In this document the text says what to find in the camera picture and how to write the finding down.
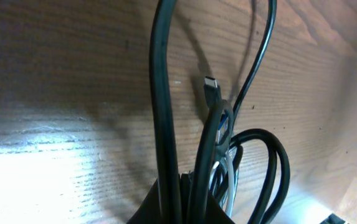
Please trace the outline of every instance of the black object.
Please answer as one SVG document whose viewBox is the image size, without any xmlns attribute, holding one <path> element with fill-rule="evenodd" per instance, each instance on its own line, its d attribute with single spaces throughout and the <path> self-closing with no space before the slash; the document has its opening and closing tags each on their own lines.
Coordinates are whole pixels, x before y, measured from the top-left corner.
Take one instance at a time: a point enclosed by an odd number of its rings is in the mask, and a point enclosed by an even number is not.
<svg viewBox="0 0 357 224">
<path fill-rule="evenodd" d="M 150 43 L 150 84 L 158 180 L 128 223 L 232 223 L 232 220 L 219 207 L 219 202 L 228 188 L 227 175 L 222 184 L 215 185 L 216 188 L 213 191 L 208 189 L 211 166 L 218 155 L 215 153 L 218 148 L 216 134 L 222 116 L 228 117 L 229 128 L 226 131 L 226 141 L 229 143 L 229 148 L 237 148 L 233 161 L 235 171 L 239 168 L 242 159 L 243 148 L 240 146 L 242 143 L 259 139 L 267 146 L 269 152 L 267 174 L 249 223 L 269 223 L 278 213 L 288 192 L 290 167 L 285 149 L 272 133 L 263 129 L 250 129 L 231 136 L 240 105 L 267 49 L 274 27 L 277 1 L 269 0 L 269 15 L 262 43 L 234 108 L 231 108 L 228 101 L 221 99 L 219 86 L 214 86 L 217 91 L 210 92 L 210 97 L 207 97 L 210 110 L 202 131 L 195 170 L 193 173 L 183 174 L 181 178 L 178 174 L 166 63 L 169 26 L 174 5 L 175 0 L 159 0 Z M 208 91 L 209 89 L 205 86 L 205 93 L 207 94 Z M 282 169 L 280 186 L 277 196 L 267 209 L 274 186 L 277 155 L 280 158 Z"/>
</svg>

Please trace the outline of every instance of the metal connector tip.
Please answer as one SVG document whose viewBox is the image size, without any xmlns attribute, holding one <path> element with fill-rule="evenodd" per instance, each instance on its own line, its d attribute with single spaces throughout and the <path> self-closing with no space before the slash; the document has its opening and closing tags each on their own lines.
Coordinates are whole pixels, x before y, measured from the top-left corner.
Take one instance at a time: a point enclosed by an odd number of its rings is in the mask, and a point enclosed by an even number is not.
<svg viewBox="0 0 357 224">
<path fill-rule="evenodd" d="M 205 77 L 204 84 L 206 84 L 207 86 L 213 87 L 213 88 L 218 87 L 217 80 L 215 78 L 211 78 L 211 77 Z"/>
</svg>

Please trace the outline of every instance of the wooden surface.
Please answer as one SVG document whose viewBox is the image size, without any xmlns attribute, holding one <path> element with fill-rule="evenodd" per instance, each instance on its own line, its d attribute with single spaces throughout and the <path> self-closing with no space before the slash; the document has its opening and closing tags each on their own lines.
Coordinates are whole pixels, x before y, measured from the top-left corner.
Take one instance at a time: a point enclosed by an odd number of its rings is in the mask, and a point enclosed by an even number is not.
<svg viewBox="0 0 357 224">
<path fill-rule="evenodd" d="M 0 223 L 121 223 L 157 177 L 148 81 L 156 1 L 0 1 Z M 207 110 L 244 82 L 267 1 L 180 0 L 168 44 L 180 172 Z M 290 191 L 275 223 L 357 223 L 357 1 L 279 0 L 272 40 L 236 132 L 285 146 Z M 267 167 L 249 142 L 233 219 L 250 217 Z"/>
</svg>

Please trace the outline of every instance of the wood grain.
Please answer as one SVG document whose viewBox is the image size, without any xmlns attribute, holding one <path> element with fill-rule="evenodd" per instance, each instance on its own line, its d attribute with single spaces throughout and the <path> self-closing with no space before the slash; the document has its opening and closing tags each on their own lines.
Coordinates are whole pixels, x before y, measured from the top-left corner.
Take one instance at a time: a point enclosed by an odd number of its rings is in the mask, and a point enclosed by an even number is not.
<svg viewBox="0 0 357 224">
<path fill-rule="evenodd" d="M 157 178 L 148 81 L 156 4 L 0 1 L 0 223 L 121 223 L 139 207 Z M 193 169 L 207 113 L 203 76 L 218 79 L 224 98 L 236 94 L 267 6 L 257 1 L 253 14 L 250 1 L 178 1 L 168 69 L 180 172 Z M 278 1 L 236 124 L 273 132 L 288 152 L 291 186 L 275 223 L 319 223 L 355 197 L 353 81 L 357 1 Z M 253 211 L 266 167 L 264 146 L 247 143 L 235 222 Z"/>
</svg>

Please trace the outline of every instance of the connector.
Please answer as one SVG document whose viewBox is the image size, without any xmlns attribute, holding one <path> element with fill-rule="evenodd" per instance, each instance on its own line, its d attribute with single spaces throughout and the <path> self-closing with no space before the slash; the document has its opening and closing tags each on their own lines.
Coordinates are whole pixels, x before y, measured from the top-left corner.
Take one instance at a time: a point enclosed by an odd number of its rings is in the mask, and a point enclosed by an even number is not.
<svg viewBox="0 0 357 224">
<path fill-rule="evenodd" d="M 209 108 L 221 100 L 221 89 L 215 78 L 205 77 L 203 88 L 206 103 Z"/>
</svg>

